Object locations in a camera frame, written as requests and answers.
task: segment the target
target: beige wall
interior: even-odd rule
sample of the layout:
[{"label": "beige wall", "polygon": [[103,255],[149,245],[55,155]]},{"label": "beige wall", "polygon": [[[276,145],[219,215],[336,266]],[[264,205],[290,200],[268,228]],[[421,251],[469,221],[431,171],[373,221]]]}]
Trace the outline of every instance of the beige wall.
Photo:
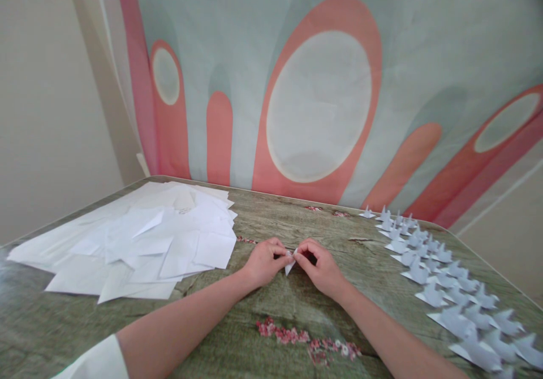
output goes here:
[{"label": "beige wall", "polygon": [[0,27],[4,244],[122,188],[141,170],[134,155],[124,159],[134,165],[118,164],[104,113],[112,109],[102,109],[73,0],[0,0]]},{"label": "beige wall", "polygon": [[543,166],[459,237],[543,307]]}]

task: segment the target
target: wooden table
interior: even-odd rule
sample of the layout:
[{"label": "wooden table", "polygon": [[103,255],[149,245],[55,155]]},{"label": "wooden table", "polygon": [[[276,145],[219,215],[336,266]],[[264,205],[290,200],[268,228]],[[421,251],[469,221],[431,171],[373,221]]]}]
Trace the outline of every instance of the wooden table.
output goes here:
[{"label": "wooden table", "polygon": [[[237,236],[257,242],[277,236],[295,248],[311,236],[328,248],[341,270],[367,297],[432,349],[461,367],[470,377],[490,377],[447,348],[456,338],[426,316],[432,312],[414,294],[416,283],[404,278],[404,267],[384,249],[387,239],[375,228],[376,221],[357,216],[360,211],[334,205],[267,195],[242,189],[210,186],[166,176],[153,176],[132,184],[85,209],[47,225],[0,248],[0,377],[51,377],[108,335],[147,313],[221,279],[240,269],[252,243],[236,243],[227,270],[201,273],[178,283],[170,300],[117,299],[97,305],[97,298],[44,292],[52,275],[6,261],[17,245],[99,206],[105,205],[148,181],[179,181],[228,190],[235,202],[232,210]],[[306,206],[319,206],[312,211]],[[334,216],[335,211],[349,214]],[[528,332],[538,335],[542,349],[543,312],[525,295],[496,273],[449,232],[422,222],[423,229],[445,242],[453,258],[485,282],[488,292],[498,295],[499,308],[513,308],[516,319]],[[360,346],[362,356],[350,361],[334,354],[330,366],[315,366],[306,344],[278,343],[261,337],[256,321],[272,316],[277,325],[309,331],[311,338],[350,341]],[[517,363],[516,377],[543,377],[543,372],[524,361]],[[321,295],[299,266],[288,277],[279,273],[268,286],[237,304],[191,356],[172,374],[184,378],[367,378],[391,377],[375,350],[352,320],[333,301]]]}]

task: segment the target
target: right hand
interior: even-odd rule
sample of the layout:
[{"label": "right hand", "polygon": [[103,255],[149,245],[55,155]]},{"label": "right hand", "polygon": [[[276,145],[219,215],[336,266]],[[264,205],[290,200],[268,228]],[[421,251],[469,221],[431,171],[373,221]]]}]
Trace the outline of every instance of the right hand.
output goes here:
[{"label": "right hand", "polygon": [[[317,259],[315,266],[307,259],[311,254]],[[300,243],[294,259],[305,270],[315,287],[335,301],[338,301],[350,285],[339,270],[332,254],[314,239],[307,238]]]}]

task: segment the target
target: hand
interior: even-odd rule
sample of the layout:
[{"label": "hand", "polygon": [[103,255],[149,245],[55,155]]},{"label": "hand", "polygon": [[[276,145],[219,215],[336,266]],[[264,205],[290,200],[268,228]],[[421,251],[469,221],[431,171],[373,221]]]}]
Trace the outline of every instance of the hand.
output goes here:
[{"label": "hand", "polygon": [[278,271],[294,262],[293,257],[286,255],[287,249],[279,239],[264,240],[255,246],[242,271],[247,273],[250,281],[255,284],[255,288],[265,286],[272,281]]},{"label": "hand", "polygon": [[[307,259],[310,255],[317,258],[315,266]],[[336,302],[350,285],[339,270],[332,254],[316,240],[308,238],[300,243],[294,259],[305,270],[315,287]]]}]

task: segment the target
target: stack of white paper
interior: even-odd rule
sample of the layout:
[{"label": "stack of white paper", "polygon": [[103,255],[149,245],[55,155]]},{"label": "stack of white paper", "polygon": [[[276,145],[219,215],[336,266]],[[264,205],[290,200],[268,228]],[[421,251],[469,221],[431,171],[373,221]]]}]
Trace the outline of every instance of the stack of white paper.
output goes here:
[{"label": "stack of white paper", "polygon": [[228,192],[141,188],[14,248],[8,260],[55,274],[46,291],[168,299],[188,275],[226,268],[236,235]]}]

